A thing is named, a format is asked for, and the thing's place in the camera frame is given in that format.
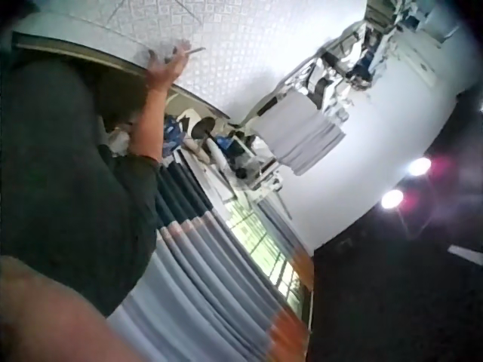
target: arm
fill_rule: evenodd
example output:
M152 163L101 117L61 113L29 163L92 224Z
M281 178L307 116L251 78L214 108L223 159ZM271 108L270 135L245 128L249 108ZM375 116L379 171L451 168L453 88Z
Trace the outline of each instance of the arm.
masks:
M143 113L131 134L129 144L131 154L161 161L166 97L169 88L188 63L186 48L179 47L174 59L166 66L158 61L153 51L149 52L147 71L149 90Z
M141 362L74 290L0 258L0 359L16 362Z

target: window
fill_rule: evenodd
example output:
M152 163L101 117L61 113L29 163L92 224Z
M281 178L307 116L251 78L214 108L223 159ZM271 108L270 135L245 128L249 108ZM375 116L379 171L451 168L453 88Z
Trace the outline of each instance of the window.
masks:
M237 201L230 201L226 208L232 214L227 225L233 234L287 300L289 306L301 316L302 290L299 277L292 265L282 255L254 211L246 211Z

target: gray curtain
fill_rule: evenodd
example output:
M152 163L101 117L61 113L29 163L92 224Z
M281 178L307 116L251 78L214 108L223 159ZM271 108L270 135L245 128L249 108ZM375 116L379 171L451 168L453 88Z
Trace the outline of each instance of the gray curtain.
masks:
M312 290L314 281L313 261L291 223L279 213L268 198L259 202L254 209L268 235L277 243L281 253L299 275L302 284Z
M172 162L161 168L158 184L156 251L110 324L148 360L266 360L275 346L288 353L287 360L301 360L306 328L189 169ZM281 315L301 333L297 350L283 331L282 344L273 339Z
M265 112L252 128L277 161L297 176L323 159L345 137L308 97L296 91Z

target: light fixture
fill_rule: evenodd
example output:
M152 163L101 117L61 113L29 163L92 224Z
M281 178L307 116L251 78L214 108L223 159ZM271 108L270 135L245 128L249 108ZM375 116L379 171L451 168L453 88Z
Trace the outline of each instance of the light fixture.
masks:
M393 209L399 206L403 198L404 198L404 195L402 191L397 189L391 190L383 196L380 204L384 209Z
M430 167L431 161L426 157L422 157L412 161L409 165L408 171L411 176L421 176L428 172Z

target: fabric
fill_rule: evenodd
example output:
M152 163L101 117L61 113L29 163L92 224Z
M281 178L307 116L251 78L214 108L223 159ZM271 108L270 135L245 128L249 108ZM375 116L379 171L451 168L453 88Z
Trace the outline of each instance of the fabric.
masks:
M2 107L2 254L111 314L155 249L157 163L108 168L91 95L63 63L5 75Z
M277 161L297 176L323 159L345 137L308 97L296 91L260 116L252 128Z
M314 286L314 264L291 224L272 205L263 199L254 208L267 233L277 243L281 253L298 274L300 282L312 291Z
M147 360L304 360L307 328L189 169L163 167L158 191L156 251L111 325Z

